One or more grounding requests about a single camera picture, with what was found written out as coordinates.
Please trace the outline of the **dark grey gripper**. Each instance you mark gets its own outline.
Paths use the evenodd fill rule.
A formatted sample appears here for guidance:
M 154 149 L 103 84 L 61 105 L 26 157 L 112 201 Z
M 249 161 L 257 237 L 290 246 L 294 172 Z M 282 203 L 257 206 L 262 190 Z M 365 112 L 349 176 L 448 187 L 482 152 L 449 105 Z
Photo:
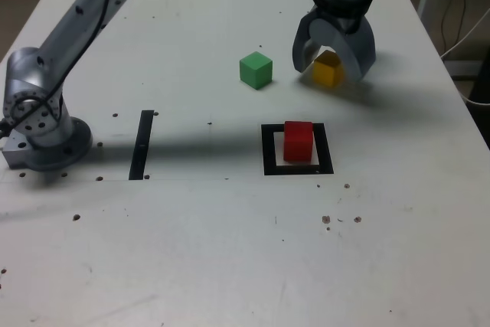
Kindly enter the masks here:
M 323 15 L 313 8 L 299 22 L 292 46 L 295 70 L 303 73 L 321 47 L 330 47 L 339 57 L 347 81 L 360 81 L 376 61 L 374 34 L 368 20 Z

